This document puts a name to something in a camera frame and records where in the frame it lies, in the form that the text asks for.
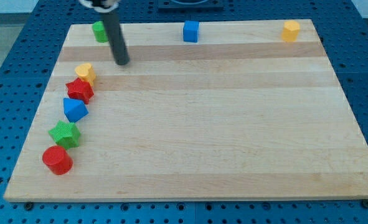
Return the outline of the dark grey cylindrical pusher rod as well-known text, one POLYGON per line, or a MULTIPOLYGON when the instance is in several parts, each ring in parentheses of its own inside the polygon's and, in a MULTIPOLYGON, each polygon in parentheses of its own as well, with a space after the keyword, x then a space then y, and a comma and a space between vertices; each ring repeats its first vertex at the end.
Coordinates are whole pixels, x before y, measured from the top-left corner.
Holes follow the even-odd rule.
POLYGON ((130 56, 123 37, 123 31, 121 30, 117 10, 101 13, 100 16, 115 63, 117 65, 127 65, 130 61, 130 56))

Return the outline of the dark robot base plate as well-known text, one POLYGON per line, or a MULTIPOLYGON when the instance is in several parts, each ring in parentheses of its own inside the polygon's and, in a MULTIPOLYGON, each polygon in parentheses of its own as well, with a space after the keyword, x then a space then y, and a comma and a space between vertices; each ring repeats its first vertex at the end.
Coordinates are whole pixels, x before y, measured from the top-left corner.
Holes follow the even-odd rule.
POLYGON ((158 11, 224 8, 224 0, 157 0, 158 11))

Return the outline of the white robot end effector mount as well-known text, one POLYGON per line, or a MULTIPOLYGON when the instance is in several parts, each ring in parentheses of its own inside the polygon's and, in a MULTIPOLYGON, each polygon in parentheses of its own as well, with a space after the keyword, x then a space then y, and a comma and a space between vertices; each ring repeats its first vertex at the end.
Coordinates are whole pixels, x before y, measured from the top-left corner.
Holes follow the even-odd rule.
POLYGON ((99 13, 109 13, 118 8, 120 0, 78 0, 78 2, 99 13))

